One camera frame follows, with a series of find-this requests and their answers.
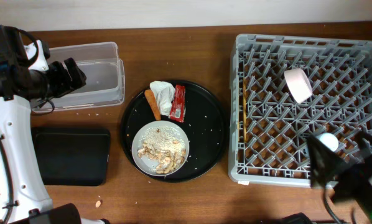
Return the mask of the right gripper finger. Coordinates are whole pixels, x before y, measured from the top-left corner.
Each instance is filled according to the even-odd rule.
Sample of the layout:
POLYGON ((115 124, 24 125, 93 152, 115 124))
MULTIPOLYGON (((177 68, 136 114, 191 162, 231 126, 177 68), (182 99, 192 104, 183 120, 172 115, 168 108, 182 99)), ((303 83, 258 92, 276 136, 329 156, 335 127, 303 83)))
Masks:
POLYGON ((315 136, 306 139, 310 159, 310 186, 325 188, 345 168, 345 161, 315 136))
POLYGON ((364 131, 358 131, 356 134, 356 143, 358 144, 360 155, 364 162, 367 164, 372 164, 372 135, 364 131))

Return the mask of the white bowl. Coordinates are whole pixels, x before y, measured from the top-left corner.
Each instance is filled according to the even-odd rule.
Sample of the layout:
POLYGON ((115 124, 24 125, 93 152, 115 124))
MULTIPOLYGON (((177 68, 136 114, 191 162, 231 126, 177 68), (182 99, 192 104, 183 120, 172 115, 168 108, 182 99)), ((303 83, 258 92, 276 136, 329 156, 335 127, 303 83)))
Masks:
POLYGON ((312 86, 301 68, 286 70, 284 79, 293 99, 301 104, 313 94, 312 86))

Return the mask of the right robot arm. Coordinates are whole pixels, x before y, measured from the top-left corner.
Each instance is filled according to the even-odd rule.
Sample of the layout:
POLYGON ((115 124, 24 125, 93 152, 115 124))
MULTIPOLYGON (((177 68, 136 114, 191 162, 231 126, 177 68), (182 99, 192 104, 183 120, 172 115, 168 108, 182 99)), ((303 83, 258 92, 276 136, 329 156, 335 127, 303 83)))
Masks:
POLYGON ((363 162, 344 161, 313 135, 306 140, 311 163, 310 186, 322 188, 323 205, 335 223, 342 223, 343 220, 336 216, 327 200, 327 185, 333 179, 337 183, 330 200, 334 204, 347 200, 356 201, 372 223, 372 136, 359 131, 355 140, 363 162))

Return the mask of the white napkin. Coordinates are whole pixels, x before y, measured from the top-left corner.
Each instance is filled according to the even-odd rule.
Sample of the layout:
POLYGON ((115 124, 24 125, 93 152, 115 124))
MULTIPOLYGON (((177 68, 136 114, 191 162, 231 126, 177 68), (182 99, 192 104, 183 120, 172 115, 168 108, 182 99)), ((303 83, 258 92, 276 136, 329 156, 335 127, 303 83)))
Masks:
POLYGON ((169 116, 174 100, 175 88, 169 82, 154 81, 149 84, 156 99, 160 114, 169 116))

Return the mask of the red snack wrapper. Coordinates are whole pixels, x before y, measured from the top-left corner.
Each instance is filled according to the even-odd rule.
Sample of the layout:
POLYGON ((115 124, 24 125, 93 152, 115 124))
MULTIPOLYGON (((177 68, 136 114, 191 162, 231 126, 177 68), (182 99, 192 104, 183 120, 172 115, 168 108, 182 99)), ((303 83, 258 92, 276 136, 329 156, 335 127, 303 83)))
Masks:
POLYGON ((185 116, 185 87, 182 85, 175 86, 174 100, 172 102, 169 118, 183 123, 185 116))

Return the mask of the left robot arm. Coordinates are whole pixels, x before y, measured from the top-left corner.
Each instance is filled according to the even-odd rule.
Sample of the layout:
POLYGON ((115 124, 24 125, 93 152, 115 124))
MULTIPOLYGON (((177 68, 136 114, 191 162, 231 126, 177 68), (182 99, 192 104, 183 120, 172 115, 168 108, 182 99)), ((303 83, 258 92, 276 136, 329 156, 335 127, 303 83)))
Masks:
POLYGON ((54 207, 32 142, 31 102, 39 106, 86 83, 72 58, 47 63, 48 45, 0 25, 0 223, 85 223, 72 203, 54 207))

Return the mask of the light blue cup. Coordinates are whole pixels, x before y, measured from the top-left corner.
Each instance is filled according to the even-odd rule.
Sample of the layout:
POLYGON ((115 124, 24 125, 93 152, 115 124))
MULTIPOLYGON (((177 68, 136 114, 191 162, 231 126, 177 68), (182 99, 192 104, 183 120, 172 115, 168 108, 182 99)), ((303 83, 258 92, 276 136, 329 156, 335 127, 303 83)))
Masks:
POLYGON ((335 152, 339 147, 337 137, 331 133, 319 134, 316 138, 333 152, 335 152))

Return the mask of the orange carrot stick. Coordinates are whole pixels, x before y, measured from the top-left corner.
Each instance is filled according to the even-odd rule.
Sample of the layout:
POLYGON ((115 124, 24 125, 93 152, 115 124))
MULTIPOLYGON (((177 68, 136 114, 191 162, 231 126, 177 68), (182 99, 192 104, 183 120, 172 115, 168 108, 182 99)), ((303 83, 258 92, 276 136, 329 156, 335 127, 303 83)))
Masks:
POLYGON ((156 121, 159 121, 161 120, 161 115, 160 115, 160 111, 159 111, 159 107, 157 105, 157 102, 156 102, 156 99, 155 99, 155 96, 154 96, 154 93, 152 90, 148 89, 144 92, 144 95, 146 97, 146 100, 153 112, 153 115, 156 119, 156 121))

